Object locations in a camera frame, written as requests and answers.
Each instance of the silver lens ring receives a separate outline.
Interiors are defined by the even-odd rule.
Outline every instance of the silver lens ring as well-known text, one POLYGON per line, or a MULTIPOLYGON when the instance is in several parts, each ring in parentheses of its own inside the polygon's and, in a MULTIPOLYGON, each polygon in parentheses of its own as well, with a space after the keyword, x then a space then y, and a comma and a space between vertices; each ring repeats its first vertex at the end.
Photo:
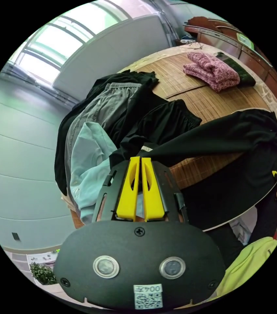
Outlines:
POLYGON ((177 279, 184 274, 185 268, 186 266, 183 259, 172 256, 161 262, 159 271, 166 279, 177 279))
POLYGON ((109 279, 118 275, 120 267, 113 257, 102 255, 94 260, 93 269, 98 276, 109 279))

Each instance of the bed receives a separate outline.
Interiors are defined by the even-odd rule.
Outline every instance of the bed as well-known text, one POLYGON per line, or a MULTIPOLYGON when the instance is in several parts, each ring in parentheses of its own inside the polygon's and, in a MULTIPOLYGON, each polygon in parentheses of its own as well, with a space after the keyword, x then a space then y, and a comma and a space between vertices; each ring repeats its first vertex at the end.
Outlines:
MULTIPOLYGON (((216 93, 200 79, 185 75, 182 71, 183 64, 190 63, 187 53, 191 51, 202 51, 210 54, 221 51, 230 56, 215 47, 193 43, 156 52, 134 62, 120 72, 128 69, 138 72, 154 71, 159 79, 154 93, 170 101, 183 99, 188 109, 203 120, 202 124, 229 115, 234 111, 248 108, 274 111, 277 117, 277 99, 275 96, 253 71, 233 56, 230 57, 254 77, 256 81, 254 87, 233 87, 216 93)), ((183 189, 207 178, 238 157, 239 154, 227 154, 189 158, 173 166, 171 172, 179 188, 183 189)), ((76 213, 71 211, 71 214, 75 227, 83 226, 76 213)))

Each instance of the qr code label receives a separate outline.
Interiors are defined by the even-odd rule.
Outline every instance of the qr code label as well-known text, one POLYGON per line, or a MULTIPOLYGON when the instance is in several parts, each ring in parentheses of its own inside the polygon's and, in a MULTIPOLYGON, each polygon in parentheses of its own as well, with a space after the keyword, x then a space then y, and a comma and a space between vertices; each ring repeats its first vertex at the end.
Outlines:
POLYGON ((163 307, 162 285, 134 285, 134 302, 136 310, 163 307))

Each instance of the dark green cloth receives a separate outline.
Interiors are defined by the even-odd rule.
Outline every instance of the dark green cloth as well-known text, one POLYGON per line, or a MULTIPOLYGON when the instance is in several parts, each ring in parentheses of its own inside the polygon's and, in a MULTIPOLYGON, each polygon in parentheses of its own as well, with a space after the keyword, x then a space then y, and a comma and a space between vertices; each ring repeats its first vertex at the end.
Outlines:
POLYGON ((249 73, 247 73, 239 64, 237 64, 232 58, 228 57, 223 52, 218 52, 216 58, 223 61, 239 74, 240 83, 237 85, 237 87, 252 87, 256 84, 254 78, 249 73))

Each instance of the light blue shirt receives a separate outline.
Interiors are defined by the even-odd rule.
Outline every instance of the light blue shirt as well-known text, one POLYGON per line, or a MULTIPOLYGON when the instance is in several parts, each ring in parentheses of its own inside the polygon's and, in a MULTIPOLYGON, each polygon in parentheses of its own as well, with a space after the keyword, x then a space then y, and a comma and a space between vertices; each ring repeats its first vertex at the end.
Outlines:
POLYGON ((110 172, 109 155, 116 149, 100 124, 83 124, 72 149, 70 189, 84 224, 92 220, 99 191, 110 172))

